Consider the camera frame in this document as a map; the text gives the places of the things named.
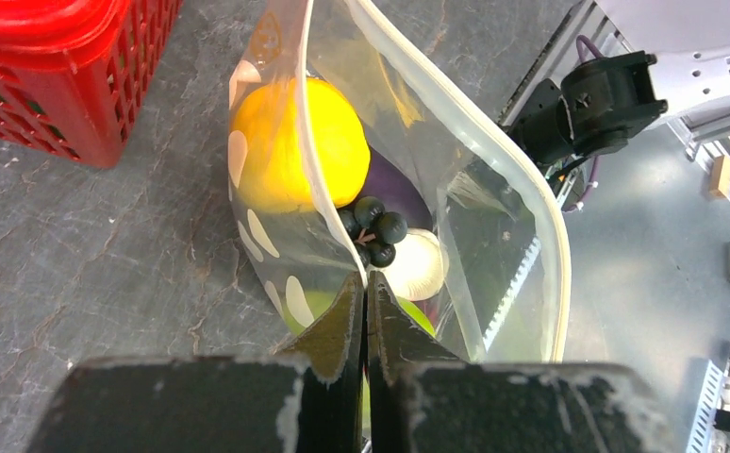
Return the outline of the dark grape bunch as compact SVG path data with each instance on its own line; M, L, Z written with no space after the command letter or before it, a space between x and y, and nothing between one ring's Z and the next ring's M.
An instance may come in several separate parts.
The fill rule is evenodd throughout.
M401 213L387 210L379 198L366 195L337 209L337 215L364 267L384 269L394 263L397 244L408 234L408 223Z

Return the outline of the yellow lemon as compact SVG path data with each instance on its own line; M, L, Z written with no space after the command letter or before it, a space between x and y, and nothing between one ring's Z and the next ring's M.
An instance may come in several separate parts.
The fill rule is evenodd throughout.
M332 84L307 79L308 113L327 190L335 207L351 203L364 186L371 151L357 112ZM231 131L246 140L239 197L267 213L311 211L310 185L299 148L295 82L263 85L243 98Z

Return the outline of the purple eggplant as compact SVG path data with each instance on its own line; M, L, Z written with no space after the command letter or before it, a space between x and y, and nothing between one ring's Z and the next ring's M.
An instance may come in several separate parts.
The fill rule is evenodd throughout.
M434 218L415 185L373 147L369 150L368 174L355 203L365 196L376 197L386 210L401 213L409 227L432 230Z

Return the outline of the clear zip top bag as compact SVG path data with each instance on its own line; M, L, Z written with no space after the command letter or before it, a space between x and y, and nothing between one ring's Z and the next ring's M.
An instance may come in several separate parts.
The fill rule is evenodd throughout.
M375 274L466 360L562 360L559 202L373 2L269 2L228 84L229 199L291 332Z

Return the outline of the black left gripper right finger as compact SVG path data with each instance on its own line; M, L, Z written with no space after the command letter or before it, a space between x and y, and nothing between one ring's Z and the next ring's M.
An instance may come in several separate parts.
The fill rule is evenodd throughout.
M423 374L461 360L401 308L382 273L369 273L366 302L372 451L416 452L428 410Z

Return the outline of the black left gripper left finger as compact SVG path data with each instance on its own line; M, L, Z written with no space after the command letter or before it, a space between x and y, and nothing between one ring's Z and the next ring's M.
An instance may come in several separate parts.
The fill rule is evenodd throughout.
M308 359L297 416L298 452L358 452L361 444L365 287L345 278L330 308L283 354Z

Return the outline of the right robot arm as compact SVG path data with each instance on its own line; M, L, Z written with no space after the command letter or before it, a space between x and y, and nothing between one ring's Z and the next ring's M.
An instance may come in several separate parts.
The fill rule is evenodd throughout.
M730 107L730 1L578 1L506 115L537 165L589 159L643 130Z

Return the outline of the white garlic bulb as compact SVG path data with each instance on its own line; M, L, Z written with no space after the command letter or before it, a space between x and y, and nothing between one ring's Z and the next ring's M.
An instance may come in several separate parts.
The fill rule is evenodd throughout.
M381 273L397 297L421 301L440 292L449 260L434 233L410 228L405 238L395 245L395 250L393 263Z

